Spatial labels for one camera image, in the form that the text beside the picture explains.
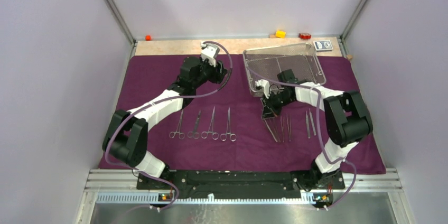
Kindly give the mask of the steel angled tweezers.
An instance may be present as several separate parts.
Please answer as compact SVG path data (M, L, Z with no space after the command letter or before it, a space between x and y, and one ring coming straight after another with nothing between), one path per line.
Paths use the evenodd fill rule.
M271 136L272 136L273 140L276 142L273 121L274 121L274 119L272 119L272 118L266 119L265 120L265 125L266 125L267 129L269 130L269 132L271 133Z

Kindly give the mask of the metal mesh instrument tray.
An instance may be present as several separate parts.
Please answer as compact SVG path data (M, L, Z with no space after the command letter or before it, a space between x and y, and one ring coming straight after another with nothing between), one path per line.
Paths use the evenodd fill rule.
M291 69L298 80L325 84L326 76L313 45L298 43L254 48L243 51L249 89L254 97L262 97L263 90L255 82L265 77L277 80L282 71Z

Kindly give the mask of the steel forceps clamp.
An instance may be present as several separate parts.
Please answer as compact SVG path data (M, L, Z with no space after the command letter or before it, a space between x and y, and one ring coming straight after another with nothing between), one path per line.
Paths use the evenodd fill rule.
M219 138L219 134L214 130L215 114L216 114L216 108L214 107L213 110L212 110L211 118L210 118L209 128L208 128L207 131L203 131L201 133L201 138L202 139L206 139L208 137L211 137L213 140L216 141Z

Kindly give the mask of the small steel hemostat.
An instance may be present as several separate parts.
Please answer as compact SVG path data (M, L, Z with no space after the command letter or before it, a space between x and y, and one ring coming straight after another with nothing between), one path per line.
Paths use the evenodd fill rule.
M183 121L183 110L180 113L179 121L178 121L176 129L169 133L169 137L171 139L173 139L175 137L177 137L178 139L184 139L185 138L185 133L181 131L182 121Z

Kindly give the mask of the blue playing card deck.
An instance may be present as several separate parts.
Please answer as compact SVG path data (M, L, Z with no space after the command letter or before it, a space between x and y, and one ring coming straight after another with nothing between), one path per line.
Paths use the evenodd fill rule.
M332 51L333 45L330 40L318 40L313 42L316 52Z

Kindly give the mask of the steel curved tweezers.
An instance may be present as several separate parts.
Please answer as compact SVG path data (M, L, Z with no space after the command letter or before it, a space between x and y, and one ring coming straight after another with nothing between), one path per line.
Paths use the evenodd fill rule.
M281 116L280 117L280 125L281 125L281 128L280 128L280 131L281 131L281 142L285 142L285 124L284 124L284 117L283 116Z

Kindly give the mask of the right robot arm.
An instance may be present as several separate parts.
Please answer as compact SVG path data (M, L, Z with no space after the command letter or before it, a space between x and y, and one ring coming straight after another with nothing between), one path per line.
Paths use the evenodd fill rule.
M298 80L291 69L282 71L274 82L281 86L277 92L270 89L271 82L257 80L257 89L263 90L262 118L280 115L282 108L293 102L315 107L316 115L325 115L327 142L317 133L322 152L312 161L305 178L316 188L324 188L331 176L339 171L348 153L373 131L367 106L358 91L341 91L326 88L306 80Z

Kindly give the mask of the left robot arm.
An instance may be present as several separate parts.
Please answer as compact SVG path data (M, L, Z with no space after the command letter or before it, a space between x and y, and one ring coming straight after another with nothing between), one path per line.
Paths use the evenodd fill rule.
M185 58L176 80L158 97L137 108L114 112L102 144L106 161L112 156L119 161L118 165L149 175L150 183L157 189L166 187L170 180L165 171L167 165L148 151L148 132L198 98L200 86L206 82L221 84L227 73L222 61Z

